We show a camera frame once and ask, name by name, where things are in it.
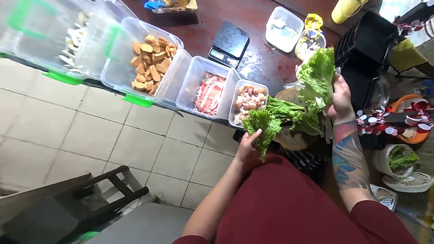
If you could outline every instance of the dark wooden countertop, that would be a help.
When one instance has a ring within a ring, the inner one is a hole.
[[[301,64],[301,61],[293,51],[272,50],[265,40],[266,23],[279,4],[270,0],[197,0],[199,7],[195,14],[154,14],[143,7],[144,2],[124,0],[139,19],[181,38],[184,48],[192,56],[208,57],[214,37],[223,20],[226,20],[250,34],[249,46],[237,68],[242,78],[266,85],[272,96],[283,90],[284,84],[296,81],[295,65]],[[309,0],[304,4],[307,2],[316,4],[317,1]],[[336,0],[322,2],[330,2],[334,6]],[[295,11],[293,13],[302,20],[306,17]],[[322,30],[327,46],[336,46],[340,35],[326,27]]]

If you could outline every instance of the person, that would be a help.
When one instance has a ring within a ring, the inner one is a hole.
[[[231,165],[174,244],[417,243],[373,196],[348,85],[336,75],[333,87],[332,164],[349,215],[284,157],[267,153],[266,163],[257,160],[252,143],[259,129],[244,135]]]

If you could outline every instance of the orange bowl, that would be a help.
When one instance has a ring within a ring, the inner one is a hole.
[[[405,100],[413,99],[413,98],[422,98],[421,95],[418,94],[409,94],[401,97],[398,101],[390,104],[388,107],[392,107],[391,112],[396,112],[398,110],[398,107],[401,105],[401,103]],[[418,133],[416,132],[416,136],[413,138],[406,138],[401,135],[394,135],[394,137],[398,137],[400,140],[406,143],[410,144],[417,144],[423,142],[428,136],[430,135],[430,132],[428,133]]]

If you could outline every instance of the hand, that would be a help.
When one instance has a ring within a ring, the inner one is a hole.
[[[246,132],[241,139],[240,146],[238,147],[237,154],[235,155],[233,161],[241,162],[243,164],[243,170],[251,170],[258,166],[261,161],[259,160],[259,152],[253,147],[253,142],[259,137],[262,130],[258,129],[255,133],[249,136]]]
[[[354,110],[351,106],[351,93],[344,77],[335,74],[333,88],[333,105],[327,114],[333,119],[335,124],[342,124],[355,120]]]

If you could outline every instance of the lettuce leaf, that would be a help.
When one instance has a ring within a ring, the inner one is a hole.
[[[304,112],[297,120],[293,120],[293,125],[290,128],[294,131],[306,132],[309,135],[319,135],[322,130],[319,125],[318,113],[321,109],[317,104],[309,101],[307,104],[307,112]]]
[[[403,152],[405,149],[401,146],[396,146],[392,148],[389,153],[389,166],[393,171],[403,169],[405,170],[408,167],[413,166],[413,164],[417,164],[419,161],[419,156],[412,152],[408,155],[404,155]]]
[[[318,49],[308,62],[302,64],[298,76],[303,87],[298,91],[298,97],[305,102],[314,102],[319,109],[331,105],[334,63],[334,50],[330,47]]]
[[[265,162],[268,144],[282,128],[280,127],[281,123],[280,119],[276,119],[269,111],[263,109],[250,110],[249,117],[243,120],[243,128],[247,130],[249,135],[255,133],[259,128],[262,129],[261,135],[254,142],[261,154],[262,162]]]
[[[282,122],[298,120],[304,113],[304,107],[298,106],[292,102],[278,100],[271,96],[267,98],[266,110],[270,111],[276,119],[281,119]]]

